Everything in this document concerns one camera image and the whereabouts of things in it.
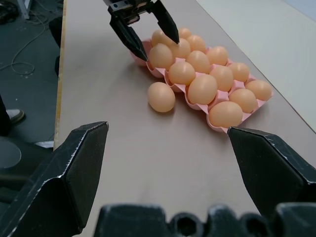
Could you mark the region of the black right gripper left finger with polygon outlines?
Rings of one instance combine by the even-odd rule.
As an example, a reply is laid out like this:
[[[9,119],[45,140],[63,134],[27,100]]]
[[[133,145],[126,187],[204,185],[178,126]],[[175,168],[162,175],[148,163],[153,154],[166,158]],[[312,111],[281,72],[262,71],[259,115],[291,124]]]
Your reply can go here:
[[[3,237],[72,237],[85,228],[98,188],[109,124],[99,121],[70,132],[53,152],[12,142],[25,151],[0,169]]]

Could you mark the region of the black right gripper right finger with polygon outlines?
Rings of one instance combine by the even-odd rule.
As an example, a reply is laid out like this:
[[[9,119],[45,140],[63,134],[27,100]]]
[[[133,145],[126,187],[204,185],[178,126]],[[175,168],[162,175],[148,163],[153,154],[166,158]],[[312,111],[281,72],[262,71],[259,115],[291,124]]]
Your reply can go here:
[[[283,202],[315,202],[316,169],[279,136],[231,127],[228,136],[244,185],[260,214]]]

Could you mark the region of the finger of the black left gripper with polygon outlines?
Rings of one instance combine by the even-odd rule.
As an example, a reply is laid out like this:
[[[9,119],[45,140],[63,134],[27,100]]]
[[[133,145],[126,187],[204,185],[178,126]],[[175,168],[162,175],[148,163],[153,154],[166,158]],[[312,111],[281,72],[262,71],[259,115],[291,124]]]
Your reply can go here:
[[[179,43],[179,33],[176,23],[163,5],[162,1],[150,1],[148,12],[153,13],[158,21],[158,25],[166,36],[168,36],[176,44]]]
[[[121,42],[138,58],[148,61],[146,51],[136,32],[127,25],[121,16],[112,15],[110,25]]]

